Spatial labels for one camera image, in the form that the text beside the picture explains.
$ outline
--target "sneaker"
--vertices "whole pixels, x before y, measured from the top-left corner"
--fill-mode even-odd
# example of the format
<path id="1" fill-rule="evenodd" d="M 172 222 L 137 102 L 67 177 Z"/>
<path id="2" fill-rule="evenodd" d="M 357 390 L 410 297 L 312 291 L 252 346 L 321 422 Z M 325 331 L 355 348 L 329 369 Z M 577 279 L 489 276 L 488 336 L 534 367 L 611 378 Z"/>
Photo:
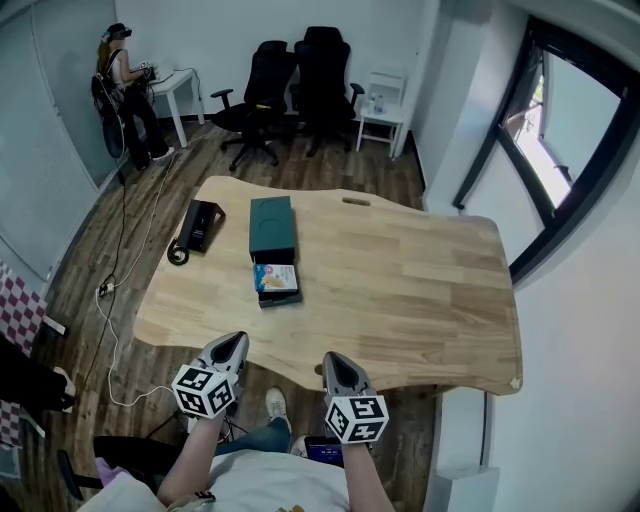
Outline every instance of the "sneaker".
<path id="1" fill-rule="evenodd" d="M 264 402 L 269 412 L 269 421 L 282 418 L 287 422 L 287 427 L 289 427 L 289 432 L 291 432 L 291 422 L 289 418 L 287 418 L 287 401 L 282 391 L 280 391 L 279 388 L 270 388 L 264 397 Z"/>
<path id="2" fill-rule="evenodd" d="M 67 372 L 65 372 L 62 368 L 56 366 L 53 371 L 59 375 L 62 375 L 65 380 L 67 381 L 67 385 L 64 388 L 64 392 L 65 394 L 69 395 L 70 397 L 75 397 L 76 396 L 76 385 L 73 383 L 73 381 L 71 380 L 71 378 L 69 377 L 69 375 L 67 375 Z M 67 407 L 66 409 L 62 409 L 62 412 L 66 412 L 68 414 L 71 414 L 73 412 L 73 406 L 71 407 Z"/>
<path id="3" fill-rule="evenodd" d="M 162 155 L 162 156 L 156 156 L 156 157 L 152 157 L 151 160 L 153 160 L 154 162 L 157 162 L 158 160 L 162 160 L 163 158 L 167 158 L 168 156 L 173 155 L 173 153 L 175 153 L 175 149 L 173 149 L 173 146 L 169 146 L 169 149 L 167 149 L 167 152 Z"/>
<path id="4" fill-rule="evenodd" d="M 308 459 L 309 456 L 307 455 L 307 445 L 304 444 L 304 440 L 307 437 L 308 436 L 300 436 L 298 439 L 296 439 L 296 442 L 293 443 L 293 446 L 291 447 L 291 451 L 289 453 L 296 457 L 302 457 L 303 459 Z"/>

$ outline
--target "white table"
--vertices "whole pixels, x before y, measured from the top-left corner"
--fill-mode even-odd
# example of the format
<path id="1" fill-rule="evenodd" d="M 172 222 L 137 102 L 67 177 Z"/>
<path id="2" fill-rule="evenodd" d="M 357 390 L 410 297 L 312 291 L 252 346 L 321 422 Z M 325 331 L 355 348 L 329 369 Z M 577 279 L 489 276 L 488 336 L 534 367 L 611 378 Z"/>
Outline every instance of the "white table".
<path id="1" fill-rule="evenodd" d="M 178 112 L 178 104 L 176 103 L 174 91 L 189 79 L 191 79 L 193 106 L 198 114 L 198 122 L 200 124 L 204 124 L 204 106 L 202 105 L 202 100 L 200 99 L 198 91 L 198 79 L 192 69 L 175 71 L 173 75 L 162 82 L 150 83 L 156 96 L 166 94 L 167 100 L 169 100 L 169 108 L 171 109 L 171 117 L 173 117 L 173 122 L 176 125 L 176 131 L 178 132 L 178 138 L 180 139 L 180 145 L 183 148 L 187 147 L 187 137 L 184 134 L 184 128 L 182 127 L 182 121 L 180 120 L 180 112 Z"/>
<path id="2" fill-rule="evenodd" d="M 382 114 L 375 114 L 369 112 L 367 105 L 360 109 L 360 131 L 358 132 L 358 143 L 356 145 L 356 151 L 360 151 L 360 143 L 362 139 L 377 140 L 380 142 L 389 143 L 389 156 L 393 157 L 393 152 L 396 149 L 398 143 L 398 134 L 404 121 L 402 115 L 402 108 L 400 105 L 385 105 L 385 111 Z M 374 137 L 373 135 L 363 134 L 364 123 L 384 124 L 391 127 L 389 138 Z"/>

